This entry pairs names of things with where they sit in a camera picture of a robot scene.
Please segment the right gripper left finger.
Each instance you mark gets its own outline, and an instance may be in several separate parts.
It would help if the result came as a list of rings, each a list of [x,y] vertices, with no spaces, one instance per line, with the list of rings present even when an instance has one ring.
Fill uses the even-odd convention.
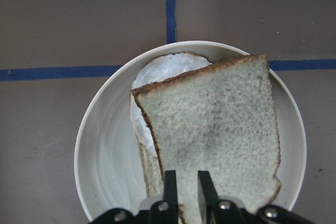
[[[164,172],[162,212],[164,213],[164,223],[179,222],[176,172],[174,170]]]

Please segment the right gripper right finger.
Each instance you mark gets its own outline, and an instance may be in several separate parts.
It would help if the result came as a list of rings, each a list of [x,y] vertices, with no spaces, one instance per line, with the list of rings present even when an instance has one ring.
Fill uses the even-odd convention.
[[[208,171],[197,173],[197,199],[202,223],[214,223],[213,212],[218,202],[218,193]]]

